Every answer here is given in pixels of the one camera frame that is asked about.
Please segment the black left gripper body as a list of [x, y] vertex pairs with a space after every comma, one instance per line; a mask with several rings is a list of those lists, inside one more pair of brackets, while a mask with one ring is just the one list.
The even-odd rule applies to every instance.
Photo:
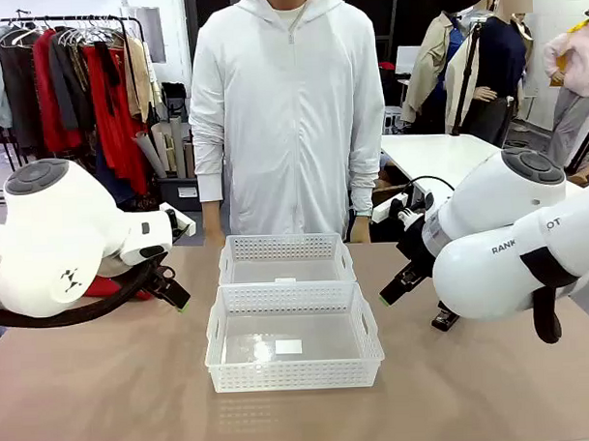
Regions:
[[167, 296], [174, 281], [174, 270], [171, 267], [156, 264], [146, 281], [146, 291], [154, 296]]

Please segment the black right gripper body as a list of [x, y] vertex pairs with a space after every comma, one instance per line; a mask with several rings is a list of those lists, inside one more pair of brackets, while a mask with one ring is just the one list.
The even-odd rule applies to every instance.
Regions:
[[409, 260], [399, 273], [402, 280], [421, 280], [432, 276], [435, 256], [423, 241], [425, 222], [423, 214], [417, 215], [411, 223], [404, 225], [404, 231], [398, 240], [398, 249]]

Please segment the person's left hand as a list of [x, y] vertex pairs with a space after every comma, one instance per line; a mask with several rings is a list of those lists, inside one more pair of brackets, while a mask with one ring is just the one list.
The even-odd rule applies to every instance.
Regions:
[[356, 216], [349, 232], [349, 242], [352, 244], [370, 243], [369, 216]]

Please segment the person's right hand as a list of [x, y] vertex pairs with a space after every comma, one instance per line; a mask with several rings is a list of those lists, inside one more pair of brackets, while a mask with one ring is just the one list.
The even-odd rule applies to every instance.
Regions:
[[213, 248], [223, 248], [225, 244], [225, 235], [221, 227], [220, 219], [210, 219], [204, 217], [203, 231], [204, 231], [204, 245]]

